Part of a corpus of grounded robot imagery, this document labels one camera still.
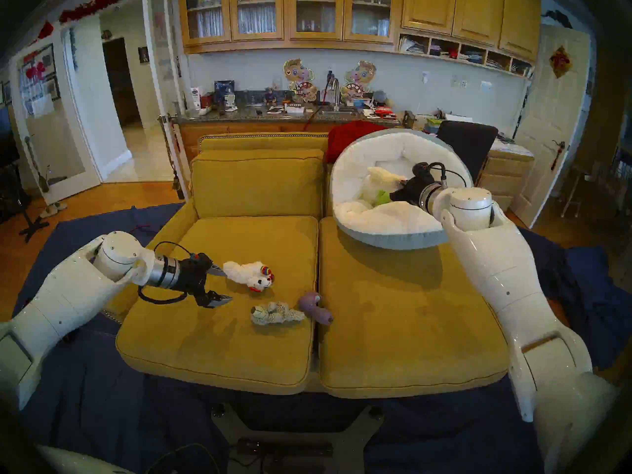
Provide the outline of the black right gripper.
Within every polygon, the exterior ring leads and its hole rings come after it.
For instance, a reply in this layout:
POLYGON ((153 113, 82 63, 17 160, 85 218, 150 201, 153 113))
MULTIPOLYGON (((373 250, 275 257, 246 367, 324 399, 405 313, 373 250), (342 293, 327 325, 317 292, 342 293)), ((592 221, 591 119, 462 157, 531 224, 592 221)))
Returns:
POLYGON ((402 187, 390 193, 391 202, 408 202, 411 205, 421 207, 422 193, 430 186, 435 185, 432 166, 428 163, 417 163, 412 167, 413 177, 402 181, 402 187))

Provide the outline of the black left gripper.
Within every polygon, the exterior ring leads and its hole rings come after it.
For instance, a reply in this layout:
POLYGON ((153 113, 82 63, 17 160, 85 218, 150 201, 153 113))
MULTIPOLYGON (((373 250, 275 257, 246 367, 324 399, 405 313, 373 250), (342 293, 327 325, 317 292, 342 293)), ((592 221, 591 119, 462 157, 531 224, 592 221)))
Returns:
POLYGON ((195 298, 197 305, 202 308, 217 308, 230 303, 233 298, 221 295, 215 291, 205 290, 207 274, 212 276, 226 276, 221 267, 212 262, 205 254, 191 254, 184 260, 176 260, 176 276, 173 277, 173 290, 181 291, 176 302, 184 300, 189 295, 195 298))

